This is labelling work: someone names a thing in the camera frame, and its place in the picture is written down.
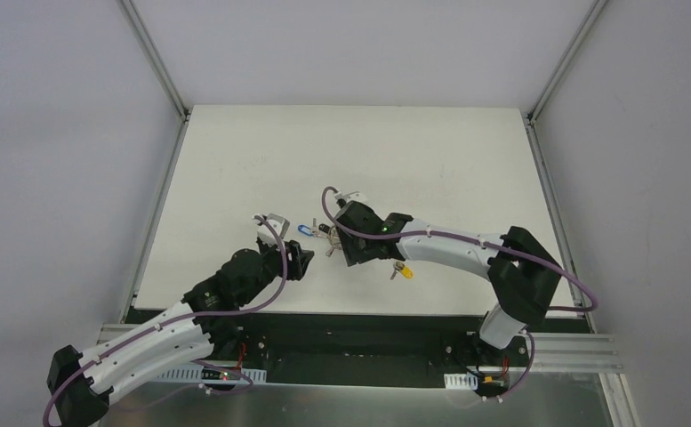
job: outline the white table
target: white table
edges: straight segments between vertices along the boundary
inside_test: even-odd
[[[196,106],[134,306],[180,300],[236,250],[255,248],[253,214],[274,213],[290,220],[287,239],[317,254],[269,311],[480,315],[493,307],[491,285],[460,270],[409,262],[414,278],[390,281],[391,262],[347,268],[341,252],[325,257],[326,240],[297,226],[325,218],[326,185],[364,192],[382,217],[400,212],[475,232],[525,227],[559,261],[516,109]],[[573,306],[564,280],[553,303]]]

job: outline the yellow key tag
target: yellow key tag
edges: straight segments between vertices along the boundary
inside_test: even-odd
[[[408,268],[407,265],[403,267],[403,269],[400,271],[400,274],[402,274],[404,278],[414,278],[414,273]]]

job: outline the robotic arm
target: robotic arm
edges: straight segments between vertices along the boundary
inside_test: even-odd
[[[280,238],[289,221],[270,214],[267,223]],[[210,278],[198,283],[182,300],[115,340],[78,352],[69,345],[54,353],[47,387],[54,392],[81,367],[93,362],[55,402],[63,427],[85,427],[101,419],[109,405],[167,369],[209,355],[227,356],[237,346],[239,332],[230,318],[196,316],[207,311],[236,311],[249,303],[276,277],[282,276],[277,241],[264,225],[257,230],[258,252],[241,249]],[[287,279],[300,280],[314,253],[285,242]],[[177,318],[168,326],[161,322]],[[120,344],[117,354],[100,355]]]
[[[348,266],[373,259],[428,261],[466,270],[492,283],[498,303],[478,331],[480,350],[503,350],[526,325],[544,320],[560,280],[558,273],[490,247],[440,236],[451,234],[488,242],[557,264],[527,230],[510,227],[505,234],[478,234],[430,225],[403,213],[390,213],[382,219],[359,192],[338,194],[336,198],[340,211],[334,216],[335,226]],[[345,228],[376,236],[409,236],[367,239]]]

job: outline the white arm segment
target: white arm segment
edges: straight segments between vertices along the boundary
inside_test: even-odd
[[[502,245],[501,234],[478,234],[465,231],[451,230],[444,227],[435,227],[422,220],[413,220],[406,224],[401,232],[405,231],[445,231],[475,239],[484,239],[487,242]],[[487,272],[489,264],[487,260],[497,255],[498,251],[490,248],[473,245],[452,238],[439,236],[411,236],[401,238],[398,241],[398,251],[406,260],[436,262],[489,280]],[[512,338],[526,327],[525,323],[518,322],[497,303],[490,311],[479,330],[480,338],[497,349],[504,349],[510,345]]]
[[[490,243],[496,243],[497,245],[503,243],[501,234],[477,234],[446,229],[416,219],[407,223],[400,232],[426,230],[430,230],[430,233],[432,231],[445,231],[461,236],[468,236],[470,238],[484,239]],[[436,262],[437,264],[446,265],[447,267],[466,270],[486,280],[489,280],[489,277],[486,275],[486,272],[489,270],[489,265],[486,264],[486,260],[497,255],[497,251],[494,249],[483,248],[453,238],[441,238],[439,236],[428,237],[425,235],[401,238],[398,242],[398,251],[400,251],[400,254],[402,254],[407,261]]]
[[[101,353],[110,347],[125,341],[139,332],[155,328],[158,323],[164,322],[167,319],[192,312],[187,304],[177,302],[171,308],[163,311],[143,325],[136,327],[131,332],[120,335],[112,341],[84,350],[83,357],[79,362],[83,365],[91,360],[96,360]],[[204,334],[201,326],[193,323],[193,318],[186,318],[169,326],[160,327],[159,330],[155,330],[140,338],[140,340],[126,345],[112,356],[102,359],[98,365],[87,369],[84,372],[84,376],[91,377],[93,380],[91,389],[101,394],[107,391],[109,387],[122,382],[126,378],[133,378],[135,382],[143,383],[174,365],[206,357],[212,354],[212,350],[213,345],[209,342],[209,334]],[[185,354],[185,357],[175,356],[181,354]],[[171,358],[175,358],[173,359],[174,363],[169,365],[162,364],[159,361],[160,359]],[[157,372],[155,371],[157,367],[163,367],[164,369]],[[142,372],[142,375],[151,375],[153,373],[153,375],[146,378],[139,378],[138,375],[131,377],[136,372]]]

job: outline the gray wall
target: gray wall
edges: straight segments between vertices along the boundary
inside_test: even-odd
[[[517,107],[591,0],[137,0],[193,104]]]
[[[0,426],[115,316],[177,129],[114,0],[0,2]]]
[[[691,1],[613,1],[537,128],[643,424],[691,425]]]

